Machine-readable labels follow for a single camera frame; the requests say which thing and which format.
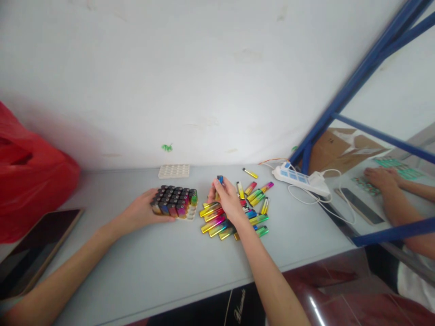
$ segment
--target orange wire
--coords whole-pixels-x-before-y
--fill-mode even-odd
[[[270,160],[267,160],[267,161],[263,161],[263,162],[261,162],[261,163],[258,163],[258,165],[260,165],[260,164],[263,164],[263,163],[266,163],[266,162],[269,162],[269,161],[276,161],[276,160],[278,160],[278,159],[284,159],[284,160],[286,160],[287,162],[290,162],[288,159],[286,159],[286,158],[271,158]]]

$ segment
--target person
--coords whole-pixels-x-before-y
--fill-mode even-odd
[[[424,219],[402,190],[435,202],[435,187],[403,179],[395,169],[367,168],[364,175],[381,190],[385,214],[393,226]],[[410,237],[394,244],[435,271],[435,233]],[[378,244],[366,247],[370,270],[394,292],[416,301],[435,312],[435,288],[421,279]]]
[[[270,325],[310,325],[297,297],[273,262],[240,206],[235,187],[215,179],[208,198],[216,191],[228,219],[236,227]],[[109,248],[122,236],[155,223],[174,221],[157,216],[150,201],[157,189],[136,198],[127,209],[97,230],[91,239],[52,275],[26,294],[4,314],[6,326],[51,325],[68,300]]]

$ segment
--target forearm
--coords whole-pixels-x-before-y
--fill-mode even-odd
[[[236,225],[271,325],[310,325],[290,285],[246,219]]]
[[[5,314],[5,325],[51,325],[116,239],[108,225],[98,230],[66,263]]]
[[[421,221],[424,218],[410,204],[405,194],[399,187],[389,187],[382,189],[384,200],[384,210],[389,221],[393,226],[401,226],[413,222]],[[422,254],[428,258],[435,259],[435,234],[429,233],[404,239],[408,248]]]
[[[407,192],[413,193],[431,202],[435,202],[435,187],[407,180],[401,181],[399,186]]]

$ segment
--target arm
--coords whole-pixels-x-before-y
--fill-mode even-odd
[[[221,205],[240,235],[268,321],[271,325],[310,325],[290,285],[243,212],[235,187],[226,178],[224,186],[215,179],[208,198],[213,201],[215,192],[219,193]]]
[[[413,193],[414,195],[420,196],[431,202],[435,202],[435,187],[404,180],[402,178],[400,183],[398,183],[398,186],[407,192]]]
[[[364,174],[370,183],[381,190],[385,214],[391,224],[400,226],[424,219],[400,190],[391,171],[369,168]],[[412,251],[435,260],[435,233],[418,235],[403,241]]]
[[[88,274],[120,237],[149,224],[174,221],[172,217],[153,214],[150,201],[155,193],[155,189],[145,192],[117,218],[99,229],[58,270],[9,310],[1,320],[2,325],[51,325]]]

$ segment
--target hand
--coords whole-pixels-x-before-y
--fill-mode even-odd
[[[171,216],[154,214],[151,209],[151,199],[156,195],[157,189],[150,189],[137,197],[118,217],[108,225],[118,238],[154,223],[173,222]]]
[[[398,187],[397,180],[401,179],[397,171],[394,169],[366,168],[364,170],[364,175],[372,185],[382,192],[392,187]]]
[[[241,221],[248,221],[248,217],[245,215],[242,206],[240,205],[240,199],[237,196],[236,188],[227,178],[223,178],[223,185],[221,185],[217,179],[213,180],[207,202],[210,203],[215,201],[216,191],[219,194],[219,202],[221,203],[223,210],[235,227],[237,227]]]

